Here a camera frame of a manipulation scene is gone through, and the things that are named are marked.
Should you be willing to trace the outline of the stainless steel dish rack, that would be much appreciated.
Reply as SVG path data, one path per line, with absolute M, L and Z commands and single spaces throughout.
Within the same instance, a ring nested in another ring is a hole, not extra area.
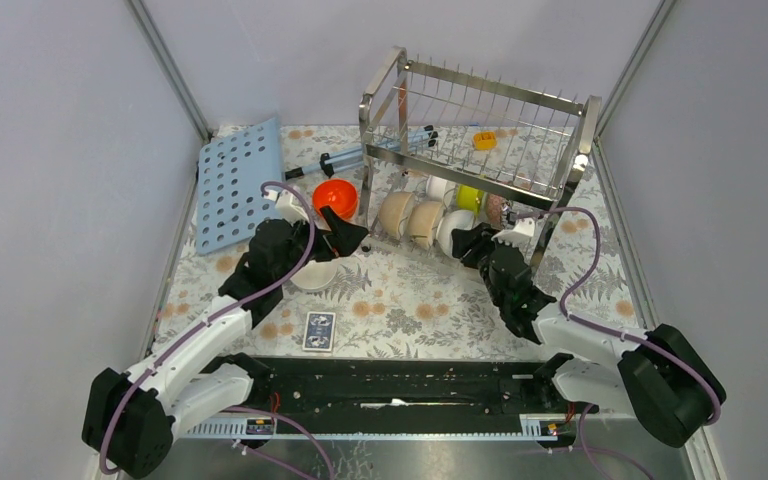
M 385 186 L 396 190 L 417 172 L 468 185 L 507 199 L 515 212 L 545 217 L 526 249 L 538 267 L 587 169 L 602 110 L 590 95 L 567 99 L 506 83 L 459 66 L 412 58 L 392 47 L 364 89 L 359 109 L 363 176 L 357 218 L 376 227 Z M 408 134 L 432 125 L 434 147 L 410 151 Z M 493 131 L 497 146 L 477 151 L 473 136 Z

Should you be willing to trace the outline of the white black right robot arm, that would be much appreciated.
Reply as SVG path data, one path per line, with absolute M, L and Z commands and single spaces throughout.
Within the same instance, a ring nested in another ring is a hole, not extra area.
M 526 219 L 505 230 L 487 223 L 440 228 L 436 239 L 444 253 L 479 272 L 509 331 L 559 349 L 533 386 L 537 405 L 557 412 L 585 402 L 633 415 L 671 447 L 715 422 L 726 391 L 685 336 L 666 324 L 619 329 L 573 314 L 533 282 L 519 249 L 533 233 Z

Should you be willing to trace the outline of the orange plastic bowl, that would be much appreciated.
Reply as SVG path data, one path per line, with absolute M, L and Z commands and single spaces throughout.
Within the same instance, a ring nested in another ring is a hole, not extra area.
M 317 213 L 322 214 L 325 207 L 330 207 L 341 219 L 350 221 L 357 212 L 359 194 L 349 181 L 331 178 L 314 189 L 312 202 Z

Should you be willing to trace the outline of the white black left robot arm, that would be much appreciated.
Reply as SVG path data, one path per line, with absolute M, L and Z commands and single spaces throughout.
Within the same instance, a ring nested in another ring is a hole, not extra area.
M 268 381 L 244 367 L 230 363 L 207 376 L 201 372 L 272 312 L 293 275 L 310 262 L 353 254 L 369 234 L 329 208 L 322 215 L 325 229 L 309 219 L 261 222 L 204 313 L 126 371 L 107 368 L 93 379 L 81 439 L 98 453 L 104 473 L 144 478 L 197 424 L 228 407 L 256 411 L 267 404 Z

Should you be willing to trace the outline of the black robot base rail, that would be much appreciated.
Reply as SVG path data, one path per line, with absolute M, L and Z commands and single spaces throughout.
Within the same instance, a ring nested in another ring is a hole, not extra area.
M 279 414 L 273 428 L 249 427 L 256 437 L 307 430 L 318 439 L 528 437 L 571 434 L 584 403 L 562 398 L 541 362 L 215 358 L 248 370 L 254 386 L 244 406 L 257 416 Z M 548 420 L 535 432 L 524 422 Z

